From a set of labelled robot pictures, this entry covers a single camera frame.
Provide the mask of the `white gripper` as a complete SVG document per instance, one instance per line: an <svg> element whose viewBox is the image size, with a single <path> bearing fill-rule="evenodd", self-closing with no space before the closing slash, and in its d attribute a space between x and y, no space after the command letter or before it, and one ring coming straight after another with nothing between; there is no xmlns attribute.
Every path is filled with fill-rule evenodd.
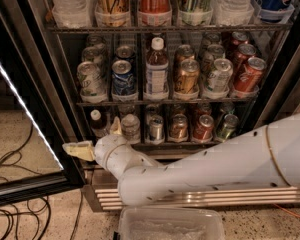
<svg viewBox="0 0 300 240"><path fill-rule="evenodd" d="M152 169L164 166L148 155L135 150L121 135L121 121L115 117L110 133L97 141L95 148L91 141L64 143L63 150L70 156L92 162L95 161L116 179L123 180L132 175L143 175Z"/></svg>

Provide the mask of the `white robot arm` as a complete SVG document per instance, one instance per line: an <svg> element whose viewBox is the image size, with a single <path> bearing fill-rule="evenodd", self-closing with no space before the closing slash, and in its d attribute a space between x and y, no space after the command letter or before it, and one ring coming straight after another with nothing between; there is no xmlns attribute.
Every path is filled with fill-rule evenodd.
<svg viewBox="0 0 300 240"><path fill-rule="evenodd" d="M65 143L70 156L96 161L118 180L125 205L205 190L300 187L300 113L264 125L186 158L163 165L132 148L119 134L96 143Z"/></svg>

